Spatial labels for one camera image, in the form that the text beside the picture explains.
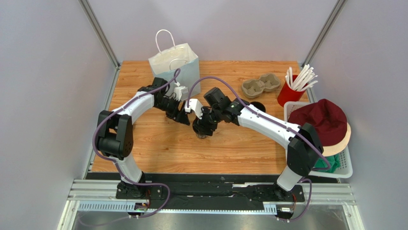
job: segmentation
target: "wooden tabletop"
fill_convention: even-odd
[[[283,119],[283,108],[276,97],[290,66],[293,74],[299,74],[295,61],[200,61],[200,74],[201,77],[212,75],[225,80],[242,99],[261,102],[268,114]],[[252,100],[245,98],[241,84],[268,72],[280,78],[280,88],[264,92]],[[110,110],[130,100],[141,86],[150,85],[152,81],[147,61],[123,62]],[[230,100],[235,99],[233,93],[216,80],[202,81],[201,93],[194,98],[205,105],[203,95],[213,87],[220,88]],[[307,101],[306,94],[301,101]],[[192,123],[194,114],[189,118]],[[176,123],[156,108],[148,110],[136,121],[133,135],[133,157],[146,173],[279,174],[286,165],[284,148],[254,130],[222,122],[212,137],[199,139],[192,125]],[[115,172],[116,168],[110,161],[95,157],[92,171]]]

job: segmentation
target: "plastic laundry basket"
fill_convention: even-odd
[[[298,108],[301,108],[305,105],[309,104],[309,102],[287,102],[285,103],[284,109],[284,119],[288,121],[290,113],[295,111]],[[322,177],[329,177],[329,178],[349,178],[353,174],[353,168],[351,166],[351,159],[350,159],[350,152],[349,148],[346,147],[343,151],[339,154],[340,160],[340,167],[338,167],[333,173],[329,172],[316,172],[311,171],[309,175],[312,176],[322,176]]]

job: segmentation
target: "maroon cap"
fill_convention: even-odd
[[[306,122],[313,125],[323,146],[338,144],[347,132],[347,118],[343,110],[327,99],[296,109],[288,121],[301,126]]]

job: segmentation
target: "red container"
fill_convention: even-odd
[[[297,78],[297,75],[293,75],[293,81]],[[288,84],[285,81],[285,85],[283,85],[281,92],[278,95],[278,103],[283,107],[286,102],[297,102],[303,96],[305,91],[294,91],[289,88]]]

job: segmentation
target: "gift bag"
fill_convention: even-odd
[[[160,50],[157,43],[157,35],[161,31],[166,31],[170,34],[173,41],[173,47]],[[168,30],[159,30],[156,34],[156,45],[159,53],[149,58],[149,64],[154,77],[163,78],[170,81],[174,77],[174,72],[177,68],[181,69],[176,81],[182,86],[188,87],[191,90],[192,85],[200,79],[200,69],[198,65],[198,56],[191,50],[188,43],[175,45],[173,35]],[[170,84],[170,88],[166,95],[171,96],[174,92],[175,84]],[[192,92],[192,96],[201,92],[200,83],[198,83]]]

